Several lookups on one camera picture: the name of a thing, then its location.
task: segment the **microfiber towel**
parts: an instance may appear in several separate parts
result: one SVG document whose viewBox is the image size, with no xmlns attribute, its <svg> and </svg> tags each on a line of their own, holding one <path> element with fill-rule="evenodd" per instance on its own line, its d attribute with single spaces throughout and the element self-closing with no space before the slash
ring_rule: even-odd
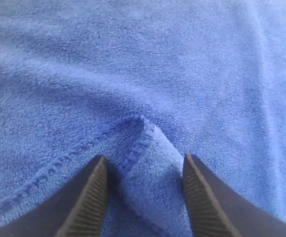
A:
<svg viewBox="0 0 286 237">
<path fill-rule="evenodd" d="M 0 1 L 0 227 L 103 154 L 104 236 L 190 236 L 187 152 L 286 221 L 286 1 Z"/>
</svg>

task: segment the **blue towel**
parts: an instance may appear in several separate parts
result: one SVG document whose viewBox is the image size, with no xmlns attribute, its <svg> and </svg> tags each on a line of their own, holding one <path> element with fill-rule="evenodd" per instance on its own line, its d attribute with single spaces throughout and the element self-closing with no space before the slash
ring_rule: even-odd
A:
<svg viewBox="0 0 286 237">
<path fill-rule="evenodd" d="M 286 0 L 0 1 L 0 227 L 103 154 L 104 237 L 190 237 L 187 152 L 286 221 Z"/>
</svg>

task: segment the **blue fabric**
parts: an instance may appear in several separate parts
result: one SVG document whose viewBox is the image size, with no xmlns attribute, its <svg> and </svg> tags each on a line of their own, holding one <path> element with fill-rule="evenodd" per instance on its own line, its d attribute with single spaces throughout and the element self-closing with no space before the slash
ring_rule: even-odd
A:
<svg viewBox="0 0 286 237">
<path fill-rule="evenodd" d="M 0 1 L 0 226 L 104 154 L 104 237 L 191 236 L 186 152 L 286 221 L 286 0 Z"/>
</svg>

